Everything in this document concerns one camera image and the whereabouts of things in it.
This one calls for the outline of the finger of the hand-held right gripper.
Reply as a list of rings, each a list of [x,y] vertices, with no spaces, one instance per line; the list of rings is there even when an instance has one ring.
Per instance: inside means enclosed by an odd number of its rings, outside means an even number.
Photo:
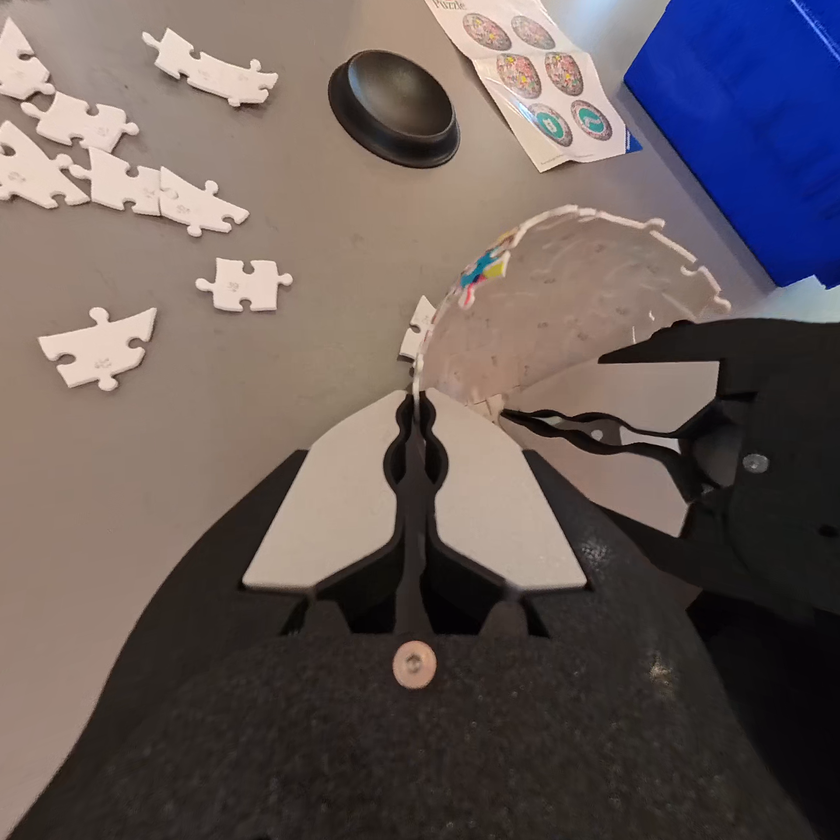
[[[681,446],[682,427],[644,427],[610,413],[502,413],[501,425],[590,501],[673,537],[704,490]]]
[[[509,395],[499,421],[595,424],[615,421],[646,435],[691,435],[742,419],[755,389],[733,388],[722,362],[567,366]]]

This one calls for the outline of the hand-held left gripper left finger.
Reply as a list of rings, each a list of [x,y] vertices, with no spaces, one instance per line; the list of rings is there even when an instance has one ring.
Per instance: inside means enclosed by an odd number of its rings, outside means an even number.
[[[316,440],[244,574],[245,588],[312,593],[385,546],[396,525],[385,454],[407,399],[391,392]]]

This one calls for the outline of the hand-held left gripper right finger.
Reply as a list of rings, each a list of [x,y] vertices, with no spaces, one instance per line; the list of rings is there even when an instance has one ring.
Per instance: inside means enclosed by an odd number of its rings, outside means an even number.
[[[421,393],[434,533],[443,549],[519,593],[587,584],[523,449],[441,391]]]

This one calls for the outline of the partly built puzzle ball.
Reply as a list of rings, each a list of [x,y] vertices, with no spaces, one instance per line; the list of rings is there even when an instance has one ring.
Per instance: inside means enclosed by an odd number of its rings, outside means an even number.
[[[729,314],[705,264],[660,217],[573,204],[531,217],[462,269],[413,363],[411,393],[475,406],[646,341]]]

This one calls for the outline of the scatter of white puzzle pieces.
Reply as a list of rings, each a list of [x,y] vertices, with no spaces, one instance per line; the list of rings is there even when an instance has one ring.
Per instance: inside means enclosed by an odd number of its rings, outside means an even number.
[[[257,59],[237,66],[201,52],[168,28],[160,38],[142,33],[143,42],[156,50],[154,66],[168,77],[227,102],[233,108],[265,103],[278,82],[276,72],[266,72]],[[75,163],[68,154],[50,158],[15,123],[2,122],[2,201],[21,198],[44,209],[57,209],[57,197],[69,207],[94,203],[114,211],[128,207],[143,217],[162,217],[183,225],[200,238],[205,231],[232,232],[249,217],[243,207],[218,196],[218,184],[189,183],[165,167],[134,167],[114,154],[123,136],[136,136],[139,126],[120,108],[91,105],[58,91],[50,71],[36,57],[27,37],[9,17],[1,36],[1,92],[15,99],[20,109],[37,120],[36,133],[53,143],[78,143],[88,153],[88,166]],[[47,110],[30,101],[35,95],[52,97]],[[216,258],[215,276],[198,278],[198,291],[212,296],[221,312],[240,313],[246,301],[251,312],[276,312],[279,289],[291,286],[288,273],[281,274],[273,260],[251,260],[246,270],[241,260]],[[149,308],[130,317],[111,320],[104,308],[92,308],[92,325],[37,339],[38,346],[68,388],[97,384],[104,392],[119,386],[118,376],[136,369],[152,339],[157,310]]]

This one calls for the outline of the single white puzzle piece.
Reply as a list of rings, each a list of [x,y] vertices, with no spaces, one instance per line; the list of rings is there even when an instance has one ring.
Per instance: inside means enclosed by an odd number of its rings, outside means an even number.
[[[436,307],[425,296],[421,296],[408,327],[404,332],[397,357],[403,361],[415,362],[432,328],[436,316]]]

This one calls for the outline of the printed puzzle instruction sheet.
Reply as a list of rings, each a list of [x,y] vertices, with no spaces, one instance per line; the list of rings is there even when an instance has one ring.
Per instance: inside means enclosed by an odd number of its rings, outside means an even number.
[[[540,173],[641,151],[592,57],[539,1],[426,1]]]

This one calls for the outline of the black round ball stand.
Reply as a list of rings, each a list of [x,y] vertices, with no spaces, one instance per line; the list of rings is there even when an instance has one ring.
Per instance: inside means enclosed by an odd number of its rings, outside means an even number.
[[[328,98],[345,132],[385,161],[433,169],[459,149],[459,123],[446,90],[402,55],[357,52],[333,71]]]

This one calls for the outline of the blue plastic bin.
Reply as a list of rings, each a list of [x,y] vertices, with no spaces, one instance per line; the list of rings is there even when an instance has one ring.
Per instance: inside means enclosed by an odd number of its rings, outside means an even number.
[[[838,1],[669,2],[624,80],[778,287],[838,287]]]

